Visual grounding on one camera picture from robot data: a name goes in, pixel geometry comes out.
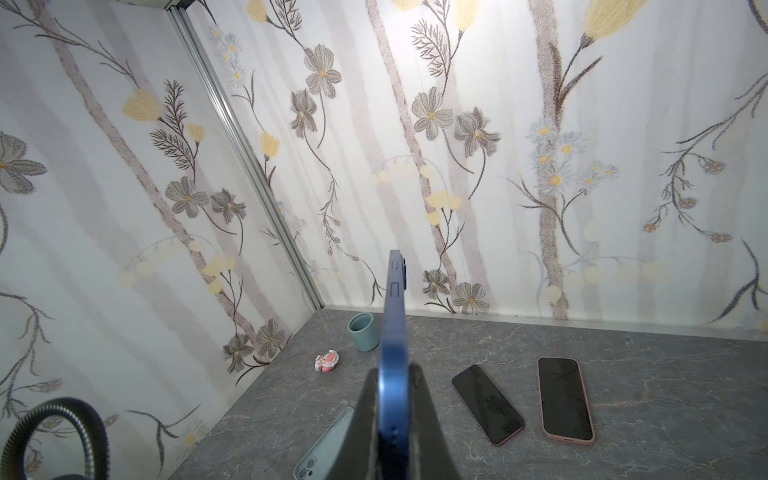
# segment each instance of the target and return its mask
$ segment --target light blue phone case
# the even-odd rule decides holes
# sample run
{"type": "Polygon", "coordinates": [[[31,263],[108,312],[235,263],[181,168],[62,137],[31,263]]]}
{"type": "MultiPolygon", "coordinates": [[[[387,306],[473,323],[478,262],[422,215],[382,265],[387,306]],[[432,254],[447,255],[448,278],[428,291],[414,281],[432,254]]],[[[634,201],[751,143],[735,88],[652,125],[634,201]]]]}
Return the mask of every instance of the light blue phone case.
{"type": "Polygon", "coordinates": [[[355,409],[345,408],[293,469],[296,480],[325,480],[341,452],[355,409]]]}

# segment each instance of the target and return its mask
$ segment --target phone on table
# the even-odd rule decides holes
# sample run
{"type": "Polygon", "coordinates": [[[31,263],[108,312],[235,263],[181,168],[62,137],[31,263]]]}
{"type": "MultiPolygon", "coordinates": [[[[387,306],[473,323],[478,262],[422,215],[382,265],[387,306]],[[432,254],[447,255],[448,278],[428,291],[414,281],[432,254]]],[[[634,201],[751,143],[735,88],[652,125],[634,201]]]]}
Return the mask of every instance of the phone on table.
{"type": "Polygon", "coordinates": [[[525,428],[522,416],[480,366],[470,366],[453,377],[452,383],[494,445],[501,445],[525,428]]]}
{"type": "Polygon", "coordinates": [[[594,445],[587,391],[574,359],[542,356],[538,359],[541,425],[552,440],[594,445]]]}

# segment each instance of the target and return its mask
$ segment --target blue phone case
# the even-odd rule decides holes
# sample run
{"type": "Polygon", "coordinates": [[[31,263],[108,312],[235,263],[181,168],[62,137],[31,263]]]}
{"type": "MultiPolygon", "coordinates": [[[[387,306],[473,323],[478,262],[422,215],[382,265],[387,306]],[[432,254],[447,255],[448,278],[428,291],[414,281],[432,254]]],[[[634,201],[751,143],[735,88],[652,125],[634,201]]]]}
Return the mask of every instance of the blue phone case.
{"type": "Polygon", "coordinates": [[[405,478],[411,402],[406,335],[406,261],[400,250],[389,251],[384,323],[379,360],[379,460],[382,480],[405,478]]]}
{"type": "Polygon", "coordinates": [[[315,445],[304,455],[304,458],[293,469],[296,480],[324,480],[331,472],[336,457],[341,452],[341,446],[346,437],[346,431],[352,423],[355,409],[346,407],[330,427],[315,442],[315,445]]]}

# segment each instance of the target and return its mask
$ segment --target pink toy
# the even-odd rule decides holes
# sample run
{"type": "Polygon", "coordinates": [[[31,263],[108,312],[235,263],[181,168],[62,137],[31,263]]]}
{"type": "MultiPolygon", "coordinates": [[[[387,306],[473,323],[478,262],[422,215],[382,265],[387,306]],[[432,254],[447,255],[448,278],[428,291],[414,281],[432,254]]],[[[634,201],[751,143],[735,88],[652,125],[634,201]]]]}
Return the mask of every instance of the pink toy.
{"type": "Polygon", "coordinates": [[[315,371],[330,372],[339,362],[339,354],[335,350],[328,350],[325,355],[318,355],[315,359],[315,371]]]}

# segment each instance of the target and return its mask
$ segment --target pink phone case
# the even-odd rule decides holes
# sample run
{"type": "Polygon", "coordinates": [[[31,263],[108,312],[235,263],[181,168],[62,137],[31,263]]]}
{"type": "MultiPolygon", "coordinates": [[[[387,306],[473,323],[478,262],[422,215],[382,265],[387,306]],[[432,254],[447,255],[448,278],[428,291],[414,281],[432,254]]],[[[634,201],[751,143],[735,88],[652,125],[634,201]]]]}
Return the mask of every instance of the pink phone case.
{"type": "Polygon", "coordinates": [[[587,415],[589,415],[589,428],[592,430],[592,438],[589,440],[572,439],[571,437],[563,437],[560,435],[552,435],[544,428],[544,407],[541,405],[541,373],[538,371],[538,359],[536,360],[536,383],[538,384],[538,408],[541,412],[541,429],[544,430],[544,434],[550,439],[557,442],[575,443],[576,445],[592,446],[594,445],[594,425],[592,425],[592,412],[589,409],[589,400],[587,398],[587,386],[584,384],[584,376],[581,374],[581,365],[579,365],[576,359],[564,357],[564,356],[540,356],[539,359],[566,359],[576,362],[578,367],[578,376],[581,379],[581,389],[584,391],[584,402],[587,404],[587,415]]]}
{"type": "MultiPolygon", "coordinates": [[[[485,376],[488,376],[488,373],[485,373],[485,370],[483,370],[480,365],[478,365],[478,368],[480,368],[480,370],[482,370],[482,372],[485,374],[485,376]]],[[[493,383],[493,386],[496,387],[496,389],[498,390],[499,393],[502,393],[502,391],[498,389],[498,385],[493,383]]],[[[467,407],[467,410],[469,410],[469,412],[472,414],[472,418],[475,419],[475,421],[478,423],[478,426],[480,426],[480,421],[478,421],[478,418],[475,416],[475,413],[472,411],[472,409],[469,408],[469,405],[467,405],[467,402],[464,400],[464,397],[462,396],[462,393],[459,392],[459,390],[456,388],[456,385],[453,386],[453,389],[456,391],[456,393],[458,393],[458,397],[462,400],[462,403],[464,403],[464,406],[467,407]]],[[[496,445],[497,447],[500,447],[500,446],[504,445],[509,439],[511,439],[512,437],[516,436],[518,433],[522,432],[525,429],[525,424],[523,424],[522,427],[520,427],[519,429],[515,430],[511,434],[509,434],[509,437],[507,437],[506,439],[501,440],[499,443],[494,443],[493,440],[491,440],[491,437],[488,436],[488,433],[486,433],[485,429],[482,428],[482,426],[480,426],[480,429],[482,430],[483,435],[485,435],[485,437],[491,443],[491,445],[496,445]]]]}

